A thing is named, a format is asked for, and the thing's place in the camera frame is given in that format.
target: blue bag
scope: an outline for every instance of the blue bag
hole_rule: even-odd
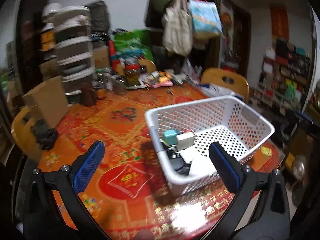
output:
[[[222,34],[221,21],[214,2],[189,0],[193,19],[193,37],[208,40]]]

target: teal plastic block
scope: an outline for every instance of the teal plastic block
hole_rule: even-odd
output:
[[[180,134],[180,131],[177,130],[177,129],[172,129],[172,130],[169,130],[169,131],[164,131],[163,132],[163,137],[162,139],[164,141],[166,141],[167,144],[169,145],[175,145],[177,144],[177,138],[176,136]]]

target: table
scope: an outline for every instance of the table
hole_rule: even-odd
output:
[[[143,228],[150,229],[156,239],[190,239],[212,227],[234,197],[221,180],[178,198],[170,194],[144,112],[206,97],[190,85],[172,91],[174,95],[166,88],[132,90],[124,96],[110,92],[95,106],[72,106],[57,126],[54,148],[41,157],[39,168],[55,171],[73,163],[95,140],[105,144],[105,156],[79,197],[113,239],[131,239]],[[256,171],[270,172],[283,157],[271,141],[264,146],[272,156],[258,150],[248,164]],[[133,178],[132,185],[124,190],[128,176]],[[65,222],[75,228],[59,193],[54,195]]]

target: small yellow card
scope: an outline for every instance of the small yellow card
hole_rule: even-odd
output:
[[[261,153],[270,157],[272,156],[272,150],[265,146],[261,146]]]

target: blue gripper pad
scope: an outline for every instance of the blue gripper pad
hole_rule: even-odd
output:
[[[230,156],[219,142],[210,144],[209,157],[227,190],[237,193],[244,179],[240,163],[236,158]]]
[[[84,192],[104,156],[104,144],[95,141],[84,155],[71,165],[70,181],[76,194]]]

